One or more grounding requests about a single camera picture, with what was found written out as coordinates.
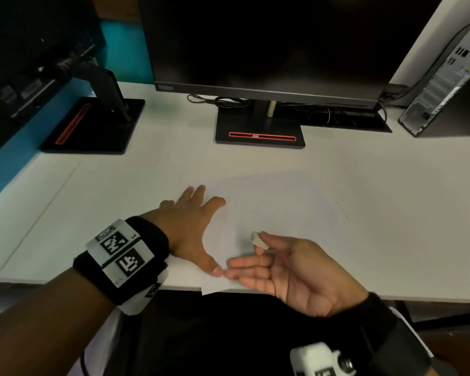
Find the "black pants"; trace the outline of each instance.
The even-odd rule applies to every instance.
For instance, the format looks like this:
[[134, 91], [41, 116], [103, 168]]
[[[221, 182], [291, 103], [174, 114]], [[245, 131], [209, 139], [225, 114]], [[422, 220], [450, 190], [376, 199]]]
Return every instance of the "black pants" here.
[[261, 294], [159, 291], [134, 319], [125, 374], [136, 376], [292, 375], [292, 348], [334, 338], [327, 319]]

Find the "hand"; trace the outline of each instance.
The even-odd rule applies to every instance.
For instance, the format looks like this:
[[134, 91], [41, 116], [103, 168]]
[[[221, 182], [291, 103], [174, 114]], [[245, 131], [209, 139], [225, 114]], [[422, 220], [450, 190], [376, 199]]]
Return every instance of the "hand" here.
[[316, 243], [260, 233], [274, 255], [255, 247], [256, 255], [228, 260], [226, 278], [280, 298], [293, 309], [328, 317], [363, 302], [368, 292]]
[[223, 270], [215, 259], [206, 253], [202, 236], [214, 213], [223, 207], [226, 201], [215, 196], [202, 205], [205, 186], [199, 186], [195, 192], [193, 190], [193, 187], [189, 187], [176, 203], [163, 201], [158, 209], [142, 214], [141, 217], [165, 233], [173, 256], [193, 262], [214, 277], [221, 277]]

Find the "fingernail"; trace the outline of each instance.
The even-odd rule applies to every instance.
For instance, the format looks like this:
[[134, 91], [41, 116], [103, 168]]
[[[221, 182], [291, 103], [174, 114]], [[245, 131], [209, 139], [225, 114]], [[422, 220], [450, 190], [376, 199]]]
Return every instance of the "fingernail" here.
[[217, 266], [217, 267], [213, 270], [212, 275], [213, 275], [214, 277], [216, 277], [216, 278], [221, 277], [221, 276], [223, 275], [223, 269], [221, 269], [220, 266]]

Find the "blue wall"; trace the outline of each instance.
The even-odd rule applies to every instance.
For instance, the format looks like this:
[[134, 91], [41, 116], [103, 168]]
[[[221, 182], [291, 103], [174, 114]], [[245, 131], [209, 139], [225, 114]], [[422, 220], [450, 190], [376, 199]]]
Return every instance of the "blue wall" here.
[[0, 192], [28, 163], [75, 102], [92, 91], [87, 81], [72, 79], [25, 126], [0, 148]]
[[106, 49], [98, 62], [119, 81], [154, 84], [143, 28], [135, 23], [101, 21]]
[[[143, 29], [138, 24], [102, 21], [107, 46], [98, 56], [100, 65], [117, 80], [153, 84]], [[6, 145], [0, 149], [0, 192], [38, 153], [38, 147], [75, 102], [92, 91], [86, 81], [73, 79]]]

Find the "sheet of paper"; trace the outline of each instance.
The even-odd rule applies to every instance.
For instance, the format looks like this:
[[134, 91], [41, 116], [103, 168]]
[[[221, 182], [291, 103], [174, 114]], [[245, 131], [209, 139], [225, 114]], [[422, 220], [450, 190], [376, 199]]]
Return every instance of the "sheet of paper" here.
[[[310, 239], [331, 255], [344, 250], [334, 209], [306, 171], [224, 179], [207, 184], [207, 192], [227, 201], [204, 234], [207, 252], [222, 267], [227, 259], [254, 253], [252, 231]], [[230, 289], [231, 283], [206, 275], [202, 294]]]

